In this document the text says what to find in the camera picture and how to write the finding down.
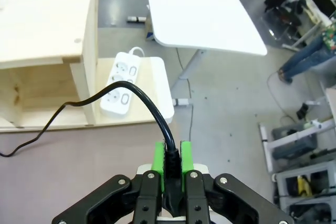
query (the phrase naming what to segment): white power strip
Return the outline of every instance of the white power strip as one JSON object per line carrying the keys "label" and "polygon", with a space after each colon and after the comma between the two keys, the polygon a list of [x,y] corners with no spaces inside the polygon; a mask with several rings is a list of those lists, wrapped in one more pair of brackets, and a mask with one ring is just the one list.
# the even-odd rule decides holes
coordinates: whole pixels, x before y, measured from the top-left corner
{"label": "white power strip", "polygon": [[[139,48],[133,48],[130,53],[120,52],[117,54],[106,86],[116,81],[128,81],[135,84],[141,62],[139,56],[133,55],[136,49]],[[114,117],[116,114],[125,115],[130,108],[132,95],[132,91],[126,88],[112,90],[101,98],[101,112],[109,117]]]}

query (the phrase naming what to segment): gray floor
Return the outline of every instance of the gray floor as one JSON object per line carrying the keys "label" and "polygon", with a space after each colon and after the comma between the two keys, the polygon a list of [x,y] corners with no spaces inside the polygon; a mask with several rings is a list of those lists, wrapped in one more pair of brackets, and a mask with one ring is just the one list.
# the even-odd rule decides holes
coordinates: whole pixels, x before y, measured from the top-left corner
{"label": "gray floor", "polygon": [[[257,19],[260,1],[241,1],[251,17]],[[146,15],[145,5],[146,0],[100,1],[99,56],[114,57],[120,51],[140,46],[146,56],[164,60],[172,84],[181,72],[176,49],[145,41],[141,27],[130,28],[125,23],[129,14]],[[179,49],[183,66],[193,53],[190,49]],[[266,172],[258,123],[265,123],[269,130],[290,123],[281,119],[283,113],[266,82],[291,55],[274,47],[268,47],[265,57],[210,52],[190,77],[194,161],[207,165],[213,176],[233,174],[268,200],[272,198],[272,183]],[[295,77],[291,86],[272,75],[269,86],[291,115],[303,101],[322,95],[318,80],[311,73]],[[175,87],[172,96],[189,96],[186,81]],[[188,140],[191,108],[176,108],[174,121],[176,139]],[[132,127],[137,128],[137,136],[131,134],[135,128],[129,126],[48,132],[34,147],[16,157],[1,159],[0,223],[50,223],[53,216],[114,174],[134,174],[138,165],[151,161],[153,142],[160,140],[161,135],[157,127]],[[9,151],[33,135],[4,134],[0,149]],[[336,142],[329,133],[320,139],[320,148]]]}
{"label": "gray floor", "polygon": [[[142,47],[146,56],[161,57],[169,83],[174,83],[181,72],[175,48],[145,41],[141,29],[99,29],[101,57],[111,57],[133,46]],[[191,49],[179,49],[184,66],[193,53]],[[194,103],[191,141],[195,161],[206,164],[213,175],[223,172],[234,174],[269,200],[272,189],[258,123],[264,122],[268,129],[290,123],[286,119],[280,121],[283,113],[270,95],[266,81],[291,55],[290,51],[273,47],[268,47],[265,57],[210,52],[190,77]],[[272,75],[269,85],[280,105],[292,116],[295,116],[302,102],[322,95],[312,73],[295,77],[291,86]],[[172,90],[172,96],[189,97],[187,82],[180,81]],[[191,108],[176,108],[174,118],[181,139],[188,140]],[[331,137],[327,137],[326,141],[334,143],[334,135]]]}

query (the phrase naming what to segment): jeans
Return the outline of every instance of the jeans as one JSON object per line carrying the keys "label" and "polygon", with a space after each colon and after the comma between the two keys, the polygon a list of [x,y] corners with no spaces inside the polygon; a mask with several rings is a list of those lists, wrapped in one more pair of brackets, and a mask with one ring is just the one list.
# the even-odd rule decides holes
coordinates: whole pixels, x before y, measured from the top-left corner
{"label": "jeans", "polygon": [[309,68],[331,59],[334,52],[324,44],[322,36],[314,39],[309,45],[295,53],[281,68],[285,80],[305,72]]}

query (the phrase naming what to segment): cable on floor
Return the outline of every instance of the cable on floor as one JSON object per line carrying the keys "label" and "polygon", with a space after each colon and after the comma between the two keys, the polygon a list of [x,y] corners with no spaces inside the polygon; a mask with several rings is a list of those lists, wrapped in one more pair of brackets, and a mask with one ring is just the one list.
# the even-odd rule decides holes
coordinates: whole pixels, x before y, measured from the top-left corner
{"label": "cable on floor", "polygon": [[155,106],[155,104],[152,102],[152,100],[137,86],[135,86],[134,84],[127,82],[127,81],[117,81],[114,82],[110,85],[108,85],[107,87],[105,87],[104,89],[102,89],[101,91],[99,91],[97,94],[89,97],[86,100],[83,101],[79,101],[79,102],[65,102],[61,107],[59,107],[59,109],[52,115],[52,117],[50,118],[50,120],[48,121],[48,123],[44,126],[44,128],[37,134],[37,136],[26,142],[23,143],[21,145],[19,145],[18,147],[16,147],[11,153],[9,154],[3,154],[0,152],[0,156],[1,157],[11,157],[13,156],[19,149],[21,149],[22,147],[28,145],[28,144],[32,144],[33,142],[37,141],[42,134],[48,129],[48,127],[51,125],[51,123],[53,122],[53,120],[58,116],[58,114],[66,107],[66,106],[74,106],[74,107],[82,107],[85,105],[88,105],[92,102],[97,101],[98,99],[100,99],[101,97],[103,97],[104,95],[106,95],[107,93],[111,92],[112,90],[116,89],[116,88],[126,88],[131,90],[137,97],[140,98],[140,100],[146,105],[146,107],[149,109],[149,111],[151,112],[151,114],[153,115],[153,117],[155,118],[157,124],[159,125],[162,134],[164,136],[165,142],[166,142],[166,146],[167,146],[167,150],[174,152],[176,150],[175,147],[175,142],[174,142],[174,138],[172,135],[172,132],[170,131],[165,119],[163,118],[162,114],[159,112],[159,110],[157,109],[157,107]]}
{"label": "cable on floor", "polygon": [[[182,68],[182,71],[184,70],[184,67],[182,65],[182,62],[181,62],[181,58],[180,58],[180,54],[178,52],[178,48],[176,48],[176,53],[177,53],[177,58],[179,60],[179,63],[180,63],[180,66]],[[189,96],[190,96],[190,99],[192,98],[191,96],[191,87],[190,87],[190,81],[189,79],[187,79],[187,83],[188,83],[188,88],[189,88]],[[193,127],[193,119],[194,119],[194,105],[191,104],[191,116],[190,116],[190,127],[189,127],[189,141],[191,142],[191,131],[192,131],[192,127]]]}
{"label": "cable on floor", "polygon": [[278,108],[283,112],[283,114],[285,114],[283,117],[281,117],[280,118],[280,123],[281,123],[281,119],[282,118],[285,118],[285,117],[287,117],[287,118],[290,118],[292,121],[293,121],[293,123],[297,123],[297,121],[296,120],[294,120],[294,118],[293,117],[291,117],[282,107],[281,107],[281,105],[280,105],[280,103],[278,102],[278,100],[276,99],[276,97],[274,96],[274,94],[272,93],[272,90],[271,90],[271,88],[270,88],[270,86],[269,86],[269,80],[270,80],[270,78],[274,75],[274,74],[277,74],[278,72],[274,72],[274,73],[271,73],[270,75],[269,75],[269,77],[267,78],[267,81],[266,81],[266,85],[267,85],[267,88],[268,88],[268,92],[271,94],[271,96],[273,97],[273,100],[275,101],[275,103],[277,104],[277,106],[278,106]]}

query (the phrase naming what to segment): black power cable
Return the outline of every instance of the black power cable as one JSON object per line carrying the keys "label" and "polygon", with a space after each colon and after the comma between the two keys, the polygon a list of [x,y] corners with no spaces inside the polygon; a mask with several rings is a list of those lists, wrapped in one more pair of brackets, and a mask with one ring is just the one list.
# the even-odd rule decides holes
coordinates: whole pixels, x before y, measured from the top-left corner
{"label": "black power cable", "polygon": [[0,156],[1,157],[11,157],[13,156],[19,149],[21,149],[22,147],[25,147],[28,144],[31,144],[35,141],[37,141],[42,134],[48,129],[48,127],[51,125],[51,123],[53,122],[53,120],[58,116],[58,114],[66,107],[66,106],[74,106],[74,107],[82,107],[85,105],[88,105],[92,102],[97,101],[99,98],[103,97],[104,95],[106,95],[108,92],[116,89],[116,88],[126,88],[131,90],[136,96],[138,96],[140,98],[140,100],[146,105],[146,107],[149,109],[149,111],[152,113],[153,117],[155,118],[157,124],[159,125],[162,134],[164,136],[164,139],[166,141],[166,148],[168,151],[170,152],[174,152],[176,150],[175,147],[175,142],[174,142],[174,138],[172,135],[172,132],[170,131],[165,119],[163,118],[162,114],[159,112],[159,110],[157,109],[157,107],[155,106],[155,104],[152,102],[152,100],[140,89],[138,88],[136,85],[127,82],[127,81],[117,81],[114,82],[110,85],[108,85],[107,87],[105,87],[104,89],[102,89],[101,91],[99,91],[97,94],[89,97],[86,100],[83,101],[79,101],[79,102],[65,102],[61,107],[59,107],[59,109],[53,114],[53,116],[50,118],[50,120],[48,121],[48,123],[46,124],[46,126],[44,126],[44,128],[38,133],[38,135],[26,142],[23,143],[21,145],[19,145],[18,147],[16,147],[11,153],[9,154],[3,154],[0,152]]}
{"label": "black power cable", "polygon": [[[181,62],[181,57],[180,57],[180,54],[178,52],[178,48],[176,48],[176,53],[177,53],[177,58],[179,60],[180,66],[181,66],[182,70],[184,70],[184,67],[183,67],[182,62]],[[191,96],[191,87],[190,87],[189,79],[187,79],[187,83],[188,83],[188,89],[189,89],[189,97],[191,99],[192,96]],[[190,116],[190,127],[189,127],[189,141],[190,142],[191,142],[191,131],[192,131],[192,128],[193,128],[193,120],[194,120],[194,105],[191,104],[191,116]]]}

